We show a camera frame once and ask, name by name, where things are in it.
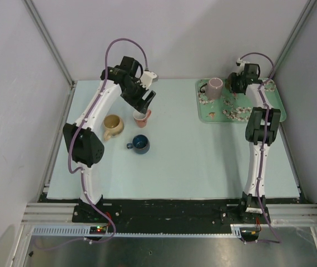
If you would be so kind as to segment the pink mug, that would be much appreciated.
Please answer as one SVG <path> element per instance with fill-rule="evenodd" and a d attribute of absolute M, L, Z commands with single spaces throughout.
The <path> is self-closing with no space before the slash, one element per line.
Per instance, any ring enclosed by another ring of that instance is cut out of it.
<path fill-rule="evenodd" d="M 138 111 L 133 112 L 133 119 L 136 123 L 136 125 L 139 128 L 144 128 L 147 125 L 148 118 L 151 116 L 152 111 L 147 110 L 145 114 L 140 113 Z"/>

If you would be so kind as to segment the mauve mug black handle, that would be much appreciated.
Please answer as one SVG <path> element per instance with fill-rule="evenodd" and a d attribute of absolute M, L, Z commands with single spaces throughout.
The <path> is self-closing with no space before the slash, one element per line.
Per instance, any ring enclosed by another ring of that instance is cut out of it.
<path fill-rule="evenodd" d="M 220 78 L 211 78 L 200 87 L 199 92 L 204 93 L 208 100 L 218 100 L 222 95 L 223 85 Z"/>

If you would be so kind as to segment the beige round mug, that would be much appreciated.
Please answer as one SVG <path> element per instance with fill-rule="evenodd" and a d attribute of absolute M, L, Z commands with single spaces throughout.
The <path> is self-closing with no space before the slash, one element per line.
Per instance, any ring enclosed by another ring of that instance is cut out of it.
<path fill-rule="evenodd" d="M 103 126 L 105 128 L 103 138 L 108 141 L 110 138 L 119 135 L 125 128 L 124 122 L 120 116 L 108 115 L 103 121 Z"/>

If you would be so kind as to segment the dark blue mug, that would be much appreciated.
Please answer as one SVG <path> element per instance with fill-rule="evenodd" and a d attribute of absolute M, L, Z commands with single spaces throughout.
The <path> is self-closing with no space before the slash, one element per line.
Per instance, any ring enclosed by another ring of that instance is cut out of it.
<path fill-rule="evenodd" d="M 135 153 L 143 155 L 150 149 L 150 142 L 145 135 L 136 135 L 132 142 L 126 145 L 127 149 L 133 149 Z"/>

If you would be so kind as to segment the brown mug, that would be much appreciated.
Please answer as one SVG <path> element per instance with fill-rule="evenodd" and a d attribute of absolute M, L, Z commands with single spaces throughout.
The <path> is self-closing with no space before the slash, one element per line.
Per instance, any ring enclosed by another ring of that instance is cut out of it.
<path fill-rule="evenodd" d="M 225 81 L 225 88 L 231 93 L 236 93 L 235 79 L 232 77 L 228 77 Z"/>

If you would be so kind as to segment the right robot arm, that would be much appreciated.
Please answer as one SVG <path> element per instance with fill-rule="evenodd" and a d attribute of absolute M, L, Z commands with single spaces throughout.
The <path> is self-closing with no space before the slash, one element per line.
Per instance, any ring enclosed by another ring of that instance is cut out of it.
<path fill-rule="evenodd" d="M 266 211 L 265 169 L 271 144 L 275 141 L 281 111 L 273 108 L 260 79 L 260 66 L 242 59 L 236 62 L 237 71 L 227 78 L 230 92 L 245 95 L 252 103 L 252 110 L 245 129 L 249 143 L 250 163 L 247 182 L 238 205 L 238 218 L 252 222 Z"/>

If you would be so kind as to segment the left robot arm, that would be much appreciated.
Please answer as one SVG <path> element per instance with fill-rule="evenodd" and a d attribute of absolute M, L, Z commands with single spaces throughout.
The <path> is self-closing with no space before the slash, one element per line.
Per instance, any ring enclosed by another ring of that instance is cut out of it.
<path fill-rule="evenodd" d="M 103 157 L 105 147 L 100 139 L 100 129 L 111 106 L 120 97 L 140 113 L 148 111 L 155 97 L 150 86 L 158 75 L 143 69 L 132 57 L 123 57 L 114 67 L 105 67 L 99 87 L 82 115 L 73 123 L 66 123 L 63 136 L 68 152 L 70 173 L 80 172 L 81 201 L 87 203 L 85 216 L 92 222 L 100 221 L 104 209 L 97 203 L 102 199 L 100 190 L 93 185 L 93 169 Z"/>

